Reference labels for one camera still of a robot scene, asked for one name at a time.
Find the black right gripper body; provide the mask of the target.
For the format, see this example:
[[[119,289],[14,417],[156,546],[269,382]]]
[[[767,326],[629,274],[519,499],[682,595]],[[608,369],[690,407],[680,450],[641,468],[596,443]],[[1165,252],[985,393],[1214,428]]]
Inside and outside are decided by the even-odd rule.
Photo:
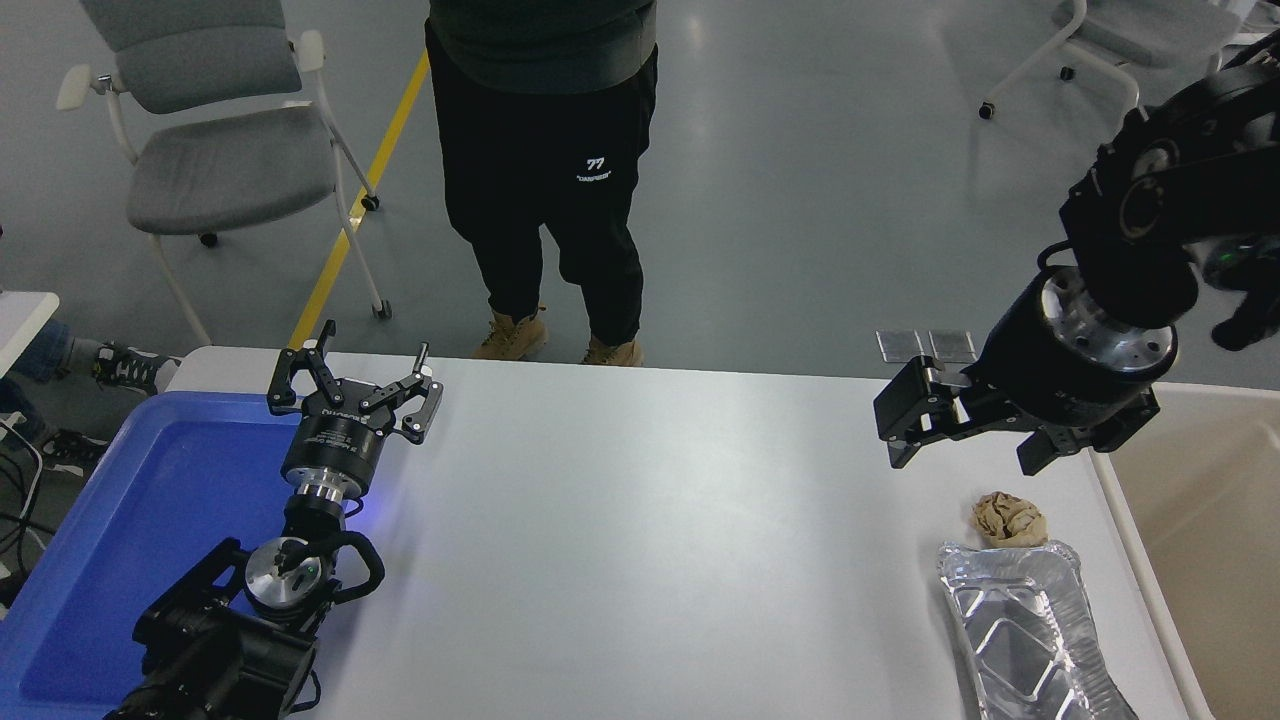
[[[1075,288],[1029,288],[996,325],[978,375],[1023,411],[1061,427],[1096,427],[1153,379],[1153,336],[1108,327]]]

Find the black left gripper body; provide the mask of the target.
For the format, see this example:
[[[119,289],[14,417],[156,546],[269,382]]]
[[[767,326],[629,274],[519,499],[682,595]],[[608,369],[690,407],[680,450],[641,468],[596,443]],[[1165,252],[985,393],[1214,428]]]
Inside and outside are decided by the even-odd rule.
[[[360,401],[338,409],[323,395],[310,395],[302,404],[302,419],[282,464],[282,477],[294,487],[319,471],[344,478],[347,493],[367,493],[385,436],[394,427],[394,414],[380,407],[358,411]]]

